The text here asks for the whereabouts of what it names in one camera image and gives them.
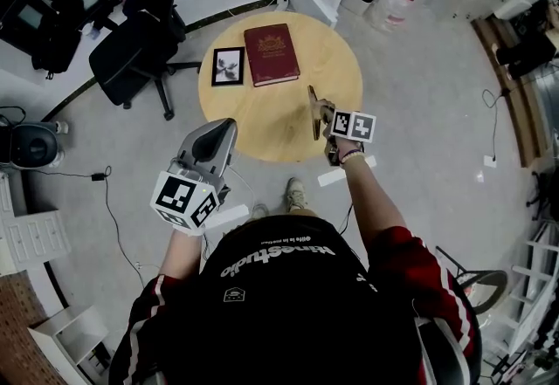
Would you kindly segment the white paper strip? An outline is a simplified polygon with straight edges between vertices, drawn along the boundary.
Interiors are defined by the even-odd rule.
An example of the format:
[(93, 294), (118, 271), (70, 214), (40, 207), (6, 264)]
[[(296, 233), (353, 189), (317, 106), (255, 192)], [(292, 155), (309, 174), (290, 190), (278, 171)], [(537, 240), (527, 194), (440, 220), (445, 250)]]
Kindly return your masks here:
[[(365, 161), (370, 169), (373, 169), (376, 166), (376, 158), (374, 155), (366, 157)], [(317, 177), (317, 181), (321, 187), (325, 187), (335, 182), (344, 180), (345, 178), (346, 178), (345, 170), (343, 168), (336, 168), (328, 171), (327, 173), (319, 175)]]

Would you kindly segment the black picture frame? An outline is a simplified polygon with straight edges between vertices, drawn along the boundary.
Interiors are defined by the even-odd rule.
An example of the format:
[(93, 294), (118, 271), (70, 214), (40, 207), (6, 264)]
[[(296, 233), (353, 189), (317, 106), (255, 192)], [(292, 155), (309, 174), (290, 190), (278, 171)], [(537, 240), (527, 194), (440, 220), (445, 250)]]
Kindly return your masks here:
[(216, 48), (211, 64), (211, 86), (242, 86), (244, 83), (244, 47)]

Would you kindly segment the wooden steps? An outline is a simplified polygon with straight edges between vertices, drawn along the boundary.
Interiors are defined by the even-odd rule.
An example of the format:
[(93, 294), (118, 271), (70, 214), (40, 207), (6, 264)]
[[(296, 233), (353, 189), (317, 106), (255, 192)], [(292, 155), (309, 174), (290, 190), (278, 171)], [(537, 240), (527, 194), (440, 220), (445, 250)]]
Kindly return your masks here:
[(520, 164), (529, 168), (544, 156), (549, 148), (549, 138), (544, 130), (543, 115), (535, 94), (535, 83), (527, 76), (509, 80), (504, 66), (499, 66), (493, 57), (492, 44), (512, 47), (519, 43), (512, 25), (494, 15), (486, 19), (475, 19), (471, 26), (480, 40), (500, 85), (503, 99), (514, 129)]

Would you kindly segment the black chair with castors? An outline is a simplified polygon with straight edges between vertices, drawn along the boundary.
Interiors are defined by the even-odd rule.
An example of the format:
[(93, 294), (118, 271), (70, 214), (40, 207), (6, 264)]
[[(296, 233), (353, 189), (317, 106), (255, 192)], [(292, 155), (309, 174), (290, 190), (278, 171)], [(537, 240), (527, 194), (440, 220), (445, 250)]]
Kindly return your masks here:
[(551, 218), (559, 223), (559, 167), (541, 173), (533, 171), (531, 175), (535, 178), (535, 197), (526, 202), (526, 207), (537, 205), (532, 221), (538, 221), (549, 210)]

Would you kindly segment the black backpack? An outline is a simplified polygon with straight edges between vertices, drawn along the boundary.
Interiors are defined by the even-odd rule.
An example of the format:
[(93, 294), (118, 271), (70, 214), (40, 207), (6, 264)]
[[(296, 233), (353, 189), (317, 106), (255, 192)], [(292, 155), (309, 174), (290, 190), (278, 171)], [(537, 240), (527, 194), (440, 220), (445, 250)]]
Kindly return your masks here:
[(49, 1), (54, 13), (41, 18), (31, 64), (35, 70), (45, 71), (45, 78), (51, 80), (72, 62), (81, 39), (78, 25), (85, 8), (83, 0)]

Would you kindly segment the red hardcover book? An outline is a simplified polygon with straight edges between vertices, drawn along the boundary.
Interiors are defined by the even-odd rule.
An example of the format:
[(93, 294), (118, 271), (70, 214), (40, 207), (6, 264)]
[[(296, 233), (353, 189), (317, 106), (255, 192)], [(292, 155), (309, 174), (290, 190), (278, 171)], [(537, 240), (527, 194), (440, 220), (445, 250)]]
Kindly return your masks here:
[(300, 68), (287, 24), (244, 31), (245, 52), (255, 87), (296, 80)]

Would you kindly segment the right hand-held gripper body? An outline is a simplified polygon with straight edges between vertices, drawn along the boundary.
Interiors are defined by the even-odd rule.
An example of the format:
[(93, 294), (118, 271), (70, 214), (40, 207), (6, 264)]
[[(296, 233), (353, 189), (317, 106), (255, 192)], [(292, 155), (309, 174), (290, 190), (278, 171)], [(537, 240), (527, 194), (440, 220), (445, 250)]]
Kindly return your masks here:
[(337, 138), (352, 141), (363, 150), (364, 143), (371, 143), (376, 126), (376, 116), (362, 112), (334, 110), (329, 123), (329, 142), (338, 148)]

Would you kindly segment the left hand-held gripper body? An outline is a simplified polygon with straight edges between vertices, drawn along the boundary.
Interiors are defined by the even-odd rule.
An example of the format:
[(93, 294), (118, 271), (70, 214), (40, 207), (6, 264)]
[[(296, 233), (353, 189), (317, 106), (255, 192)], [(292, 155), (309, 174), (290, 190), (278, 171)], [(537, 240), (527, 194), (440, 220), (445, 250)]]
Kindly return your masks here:
[(223, 189), (224, 166), (192, 164), (174, 157), (157, 178), (150, 207), (179, 230), (203, 230), (224, 200), (220, 197)]

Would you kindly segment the white power strip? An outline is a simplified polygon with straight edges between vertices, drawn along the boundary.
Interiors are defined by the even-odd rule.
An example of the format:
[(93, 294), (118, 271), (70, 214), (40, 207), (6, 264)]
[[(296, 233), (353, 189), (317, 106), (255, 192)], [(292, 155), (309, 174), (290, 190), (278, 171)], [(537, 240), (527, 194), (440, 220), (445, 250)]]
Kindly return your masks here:
[(245, 204), (241, 204), (228, 210), (219, 211), (208, 217), (204, 222), (204, 227), (206, 230), (211, 230), (240, 218), (247, 217), (248, 215), (248, 207)]

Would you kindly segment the black oval plastic shell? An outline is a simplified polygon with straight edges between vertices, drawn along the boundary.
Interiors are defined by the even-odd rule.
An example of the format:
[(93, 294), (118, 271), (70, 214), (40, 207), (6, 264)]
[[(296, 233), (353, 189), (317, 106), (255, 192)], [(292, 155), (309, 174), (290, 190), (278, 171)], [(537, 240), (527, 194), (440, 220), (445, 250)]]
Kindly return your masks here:
[(9, 163), (15, 168), (42, 168), (59, 154), (58, 126), (47, 122), (26, 122), (10, 129)]

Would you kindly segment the white drawer cabinet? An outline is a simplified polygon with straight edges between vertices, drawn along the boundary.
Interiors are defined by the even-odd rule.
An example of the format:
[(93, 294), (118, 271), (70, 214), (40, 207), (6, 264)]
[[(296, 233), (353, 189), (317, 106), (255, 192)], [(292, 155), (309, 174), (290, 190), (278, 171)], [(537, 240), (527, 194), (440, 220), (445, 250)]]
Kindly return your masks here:
[(70, 251), (57, 210), (15, 215), (9, 176), (0, 171), (0, 277), (35, 268)]

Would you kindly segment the person's torso in black shirt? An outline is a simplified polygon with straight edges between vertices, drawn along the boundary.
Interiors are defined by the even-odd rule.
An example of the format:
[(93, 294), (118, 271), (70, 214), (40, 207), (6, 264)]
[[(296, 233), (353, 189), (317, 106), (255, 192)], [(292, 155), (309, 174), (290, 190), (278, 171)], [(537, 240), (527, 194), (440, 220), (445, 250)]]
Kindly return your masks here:
[(366, 251), (363, 264), (318, 217), (239, 226), (200, 273), (148, 283), (109, 384), (475, 384), (480, 330), (456, 279), (401, 226)]

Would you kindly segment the person's right shoe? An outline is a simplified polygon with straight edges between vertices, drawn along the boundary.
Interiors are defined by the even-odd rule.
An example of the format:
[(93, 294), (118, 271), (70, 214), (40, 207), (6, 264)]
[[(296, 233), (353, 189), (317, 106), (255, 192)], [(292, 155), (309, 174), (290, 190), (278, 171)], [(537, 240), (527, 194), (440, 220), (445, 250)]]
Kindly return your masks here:
[(292, 177), (286, 185), (286, 208), (289, 212), (304, 210), (307, 207), (306, 191), (303, 182)]

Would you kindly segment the black high-back office chair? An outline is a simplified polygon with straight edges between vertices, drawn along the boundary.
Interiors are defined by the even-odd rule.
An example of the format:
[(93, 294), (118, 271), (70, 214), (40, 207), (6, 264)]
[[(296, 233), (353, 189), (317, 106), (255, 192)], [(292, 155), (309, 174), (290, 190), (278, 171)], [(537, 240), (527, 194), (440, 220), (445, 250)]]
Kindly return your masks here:
[(199, 62), (171, 63), (185, 40), (185, 23), (175, 0), (123, 0), (126, 20), (118, 24), (91, 52), (89, 64), (102, 91), (116, 106), (131, 107), (133, 98), (149, 83), (159, 93), (166, 120), (175, 114), (169, 105), (163, 77), (195, 68)]

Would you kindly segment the person's right forearm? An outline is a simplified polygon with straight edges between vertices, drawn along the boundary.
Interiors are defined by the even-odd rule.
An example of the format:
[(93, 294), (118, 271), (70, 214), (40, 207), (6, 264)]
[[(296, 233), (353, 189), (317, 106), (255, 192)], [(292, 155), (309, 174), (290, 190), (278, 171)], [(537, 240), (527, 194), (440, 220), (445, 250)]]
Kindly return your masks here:
[(358, 229), (364, 247), (369, 250), (382, 233), (391, 228), (404, 227), (405, 221), (375, 178), (363, 153), (350, 151), (342, 161)]

